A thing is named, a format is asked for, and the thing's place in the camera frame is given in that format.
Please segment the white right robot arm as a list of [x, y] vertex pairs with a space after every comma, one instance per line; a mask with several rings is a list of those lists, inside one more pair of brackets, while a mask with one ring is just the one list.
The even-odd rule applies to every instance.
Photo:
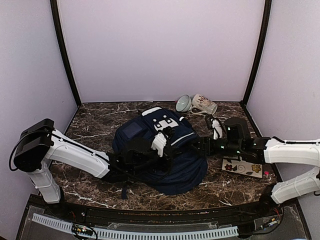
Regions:
[[278, 137], [251, 137], [247, 121], [231, 117], [221, 123], [211, 115], [205, 117], [211, 137], [199, 137], [191, 146], [204, 157], [220, 155], [244, 160], [255, 165], [302, 164], [313, 166], [310, 171], [285, 182], [268, 185], [255, 213], [266, 217], [275, 206], [288, 200], [320, 190], [320, 141], [282, 140]]

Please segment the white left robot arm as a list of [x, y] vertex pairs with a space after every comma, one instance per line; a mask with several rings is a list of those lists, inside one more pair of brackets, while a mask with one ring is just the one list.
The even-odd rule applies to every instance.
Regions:
[[55, 182], [46, 160], [58, 161], [85, 171], [98, 179], [116, 182], [138, 175], [155, 164], [173, 165], [173, 150], [167, 134], [158, 131], [153, 141], [136, 137], [119, 153], [105, 153], [82, 145], [62, 134], [54, 121], [45, 118], [24, 130], [9, 157], [9, 169], [28, 174], [44, 201], [60, 218], [67, 218], [70, 206], [63, 201], [63, 190]]

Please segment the navy blue student backpack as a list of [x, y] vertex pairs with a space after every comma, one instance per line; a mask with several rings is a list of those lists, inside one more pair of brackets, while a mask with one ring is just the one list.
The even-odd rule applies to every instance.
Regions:
[[138, 175], [138, 181], [165, 195], [179, 195], [201, 183], [208, 169], [204, 156], [189, 148], [191, 141], [199, 138], [192, 125], [178, 113], [162, 107], [153, 107], [120, 126], [114, 135], [112, 148], [115, 154], [126, 142], [144, 138], [150, 142], [164, 128], [174, 128], [174, 136], [168, 137], [172, 148], [172, 167], [165, 160]]

